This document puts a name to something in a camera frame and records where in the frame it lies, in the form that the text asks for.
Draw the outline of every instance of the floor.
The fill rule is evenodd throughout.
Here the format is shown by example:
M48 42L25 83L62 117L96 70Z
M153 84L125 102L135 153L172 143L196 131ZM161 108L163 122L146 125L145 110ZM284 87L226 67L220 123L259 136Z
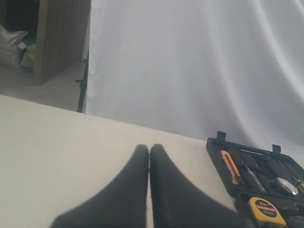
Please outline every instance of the floor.
M43 85L33 84L33 74L0 65L0 95L77 111L85 63L78 62Z

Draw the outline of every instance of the white fabric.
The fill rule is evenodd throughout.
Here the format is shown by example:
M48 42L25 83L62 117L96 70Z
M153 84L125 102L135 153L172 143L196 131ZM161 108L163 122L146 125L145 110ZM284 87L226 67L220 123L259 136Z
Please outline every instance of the white fabric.
M304 145L304 0L92 0L87 113Z

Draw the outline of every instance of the yellow tape measure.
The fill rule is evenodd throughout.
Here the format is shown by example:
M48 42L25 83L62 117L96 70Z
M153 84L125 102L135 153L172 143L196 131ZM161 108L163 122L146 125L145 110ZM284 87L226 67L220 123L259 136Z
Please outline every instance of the yellow tape measure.
M286 222L273 204L259 197L252 197L249 205L258 223L263 227L266 223L275 223L278 228L286 228Z

